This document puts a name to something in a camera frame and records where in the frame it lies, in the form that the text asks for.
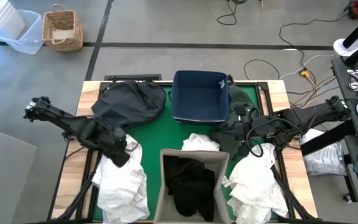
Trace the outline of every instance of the clear plastic bag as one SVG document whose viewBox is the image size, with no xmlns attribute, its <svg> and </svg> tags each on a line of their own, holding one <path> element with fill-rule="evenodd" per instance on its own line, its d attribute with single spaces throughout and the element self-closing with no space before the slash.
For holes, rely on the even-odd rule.
<svg viewBox="0 0 358 224">
<path fill-rule="evenodd" d="M 323 134 L 322 131 L 310 129 L 300 139 L 301 144 Z M 342 145 L 336 142 L 303 157 L 306 171 L 310 175 L 336 174 L 347 175 L 343 158 Z"/>
</svg>

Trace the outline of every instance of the black metal stand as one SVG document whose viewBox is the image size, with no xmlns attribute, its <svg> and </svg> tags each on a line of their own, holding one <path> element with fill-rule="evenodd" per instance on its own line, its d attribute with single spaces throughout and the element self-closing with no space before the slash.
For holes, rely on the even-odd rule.
<svg viewBox="0 0 358 224">
<path fill-rule="evenodd" d="M 296 211 L 298 212 L 299 216 L 301 217 L 301 219 L 296 219 L 296 218 L 283 218 L 278 216 L 278 222 L 282 222 L 282 223 L 320 223 L 320 224 L 348 224 L 348 223 L 341 223 L 341 222 L 326 222 L 326 221 L 322 221 L 319 218 L 315 218 L 312 215 L 310 215 L 306 209 L 301 205 L 301 203 L 298 201 L 298 199 L 296 199 L 296 197 L 294 196 L 294 194 L 291 192 L 290 188 L 288 187 L 288 185 L 286 185 L 283 181 L 283 179 L 280 177 L 280 175 L 278 174 L 275 166 L 273 165 L 272 168 L 270 168 L 273 172 L 273 176 L 274 179 L 276 180 L 276 182 L 278 183 L 278 185 L 280 186 L 281 190 L 283 191 L 284 195 L 286 196 L 286 198 L 290 201 L 290 203 L 295 207 Z"/>
<path fill-rule="evenodd" d="M 284 184 L 286 186 L 289 186 L 290 184 L 288 183 L 287 171 L 285 170 L 283 150 L 282 149 L 276 150 L 276 153 L 277 153 L 277 160 L 278 160 L 278 166 L 280 168 L 281 178 L 283 179 Z M 287 204 L 287 208 L 288 208 L 288 216 L 290 218 L 295 218 L 295 209 L 293 208 L 293 205 L 290 202 L 290 199 L 286 195 L 284 195 L 284 199 L 285 199 L 285 203 Z"/>
<path fill-rule="evenodd" d="M 90 151 L 90 150 L 88 150 L 88 152 L 86 153 L 86 160 L 85 160 L 84 173 L 82 176 L 81 186 L 84 186 L 86 181 L 88 180 L 88 177 L 90 174 L 92 154 L 93 154 L 93 151 Z M 78 203 L 77 212 L 75 213 L 76 220 L 80 220 L 82 218 L 83 206 L 84 206 L 84 198 L 81 198 L 80 202 Z"/>
<path fill-rule="evenodd" d="M 350 199 L 352 202 L 358 202 L 358 194 L 352 180 L 351 172 L 349 170 L 349 164 L 352 164 L 350 155 L 344 155 L 344 162 L 347 175 L 344 176 L 347 189 L 349 190 Z"/>
<path fill-rule="evenodd" d="M 307 156 L 308 154 L 316 152 L 326 146 L 329 146 L 330 144 L 334 144 L 335 142 L 342 140 L 345 136 L 355 134 L 356 131 L 354 130 L 353 122 L 351 119 L 348 119 L 347 121 L 336 126 L 335 128 L 332 128 L 324 134 L 302 144 L 302 154 L 303 156 Z"/>
<path fill-rule="evenodd" d="M 81 186 L 80 191 L 78 192 L 78 194 L 76 195 L 76 197 L 74 198 L 72 203 L 67 207 L 67 209 L 65 210 L 65 212 L 62 215 L 60 215 L 57 219 L 51 219 L 51 220 L 36 222 L 36 223 L 26 223 L 26 224 L 69 224 L 69 223 L 90 223 L 90 222 L 92 222 L 92 219 L 90 219 L 90 218 L 87 218 L 87 219 L 76 218 L 75 220 L 71 220 L 70 218 L 74 214 L 75 210 L 77 210 L 79 205 L 81 203 L 83 203 L 83 199 L 84 199 L 86 192 L 92 186 L 92 178 L 93 178 L 94 174 L 96 173 L 96 168 L 98 167 L 99 162 L 100 162 L 100 159 L 98 158 L 93 171 L 89 174 L 89 177 Z"/>
</svg>

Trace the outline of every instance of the yellow extension cord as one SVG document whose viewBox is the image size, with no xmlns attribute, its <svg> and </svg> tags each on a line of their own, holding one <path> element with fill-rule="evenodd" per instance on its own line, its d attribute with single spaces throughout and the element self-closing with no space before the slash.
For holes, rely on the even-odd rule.
<svg viewBox="0 0 358 224">
<path fill-rule="evenodd" d="M 294 103 L 294 105 L 297 104 L 297 103 L 299 103 L 299 101 L 301 101 L 302 99 L 304 99 L 306 96 L 309 95 L 309 93 L 313 92 L 315 89 L 317 89 L 317 87 L 319 87 L 321 84 L 323 84 L 326 80 L 328 80 L 328 79 L 331 78 L 331 77 L 332 77 L 332 75 L 329 75 L 329 76 L 327 76 L 325 79 L 323 79 L 321 82 L 317 83 L 312 90 L 310 90 L 307 94 L 305 94 L 304 96 L 302 96 L 298 101 L 296 101 L 296 102 Z"/>
<path fill-rule="evenodd" d="M 311 101 L 309 101 L 309 103 L 307 103 L 306 105 L 302 106 L 302 109 L 307 108 L 312 102 L 314 102 L 314 100 L 317 99 L 317 96 L 318 96 L 318 91 L 317 91 L 317 88 L 316 88 L 316 84 L 315 84 L 313 81 L 311 81 L 310 77 L 306 77 L 306 78 L 307 78 L 307 79 L 309 80 L 309 82 L 313 85 L 314 90 L 316 90 L 316 96 L 315 96 L 314 99 L 312 99 Z"/>
</svg>

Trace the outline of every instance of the white cloth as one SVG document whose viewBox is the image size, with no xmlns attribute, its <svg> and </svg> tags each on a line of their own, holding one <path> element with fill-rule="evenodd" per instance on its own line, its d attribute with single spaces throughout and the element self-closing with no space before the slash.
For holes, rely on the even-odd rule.
<svg viewBox="0 0 358 224">
<path fill-rule="evenodd" d="M 183 141 L 182 151 L 219 151 L 219 144 L 210 140 L 204 134 L 192 133 L 190 137 Z"/>
<path fill-rule="evenodd" d="M 236 164 L 229 178 L 233 198 L 227 204 L 233 208 L 238 224 L 262 224 L 270 220 L 272 211 L 282 217 L 288 212 L 280 186 L 270 170 L 275 163 L 274 145 L 261 145 L 264 155 L 258 158 L 249 154 Z M 252 150 L 260 152 L 259 146 Z"/>
<path fill-rule="evenodd" d="M 141 166 L 142 146 L 126 135 L 127 149 L 131 157 L 118 168 L 106 156 L 102 156 L 92 179 L 99 187 L 98 207 L 103 211 L 104 224 L 132 223 L 146 219 L 146 174 Z"/>
</svg>

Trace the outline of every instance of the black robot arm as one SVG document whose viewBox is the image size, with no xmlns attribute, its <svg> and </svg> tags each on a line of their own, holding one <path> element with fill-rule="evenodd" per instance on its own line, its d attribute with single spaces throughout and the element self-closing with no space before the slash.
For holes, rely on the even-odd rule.
<svg viewBox="0 0 358 224">
<path fill-rule="evenodd" d="M 349 119 L 349 110 L 338 96 L 325 103 L 307 109 L 291 108 L 275 112 L 271 116 L 259 116 L 250 120 L 246 108 L 235 108 L 239 120 L 234 129 L 225 133 L 241 141 L 239 155 L 246 156 L 250 151 L 250 141 L 262 138 L 283 149 L 296 135 L 305 134 L 310 128 L 327 121 L 345 121 Z"/>
<path fill-rule="evenodd" d="M 110 158 L 115 165 L 122 167 L 129 159 L 125 132 L 118 127 L 89 116 L 73 116 L 50 104 L 46 96 L 33 98 L 25 108 L 25 119 L 49 121 L 64 129 L 63 137 L 76 137 L 78 142 L 91 150 L 98 150 Z"/>
</svg>

